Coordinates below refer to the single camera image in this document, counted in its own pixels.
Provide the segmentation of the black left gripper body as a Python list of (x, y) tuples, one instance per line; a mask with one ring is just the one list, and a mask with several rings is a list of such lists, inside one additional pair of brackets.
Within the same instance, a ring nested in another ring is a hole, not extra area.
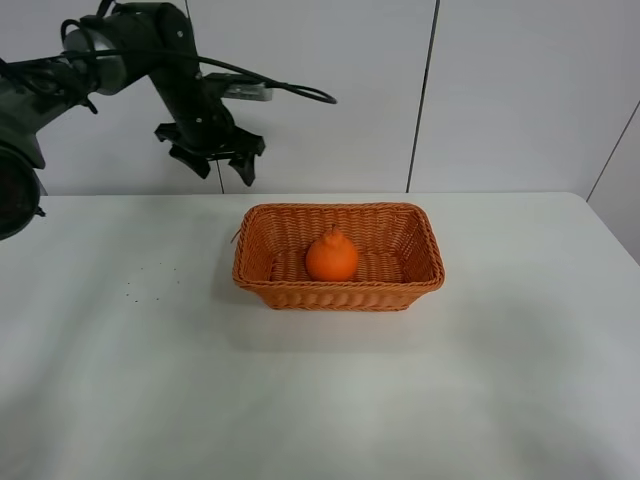
[(153, 85), (173, 119), (156, 128), (158, 140), (214, 159), (262, 155), (264, 139), (238, 127), (222, 102), (236, 83), (250, 82), (242, 75), (155, 74)]

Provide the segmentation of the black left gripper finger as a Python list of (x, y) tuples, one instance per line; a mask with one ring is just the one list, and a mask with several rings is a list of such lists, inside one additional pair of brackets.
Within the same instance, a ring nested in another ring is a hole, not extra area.
[(255, 152), (238, 151), (234, 152), (228, 161), (228, 165), (239, 175), (247, 187), (251, 187), (256, 178), (255, 157)]
[(188, 167), (201, 179), (206, 179), (211, 172), (211, 167), (206, 157), (189, 152), (177, 144), (172, 145), (169, 155)]

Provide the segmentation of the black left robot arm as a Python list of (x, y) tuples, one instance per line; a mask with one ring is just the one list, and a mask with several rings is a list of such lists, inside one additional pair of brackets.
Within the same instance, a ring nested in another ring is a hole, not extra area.
[(96, 109), (92, 93), (111, 96), (147, 77), (172, 117), (155, 135), (169, 154), (199, 177), (225, 160), (245, 185), (255, 180), (262, 137), (235, 124), (222, 100), (238, 87), (264, 99), (267, 83), (227, 67), (204, 75), (193, 29), (175, 5), (101, 2), (94, 15), (62, 23), (64, 52), (51, 59), (1, 64), (1, 236), (22, 231), (36, 216), (45, 161), (37, 134), (76, 106)]

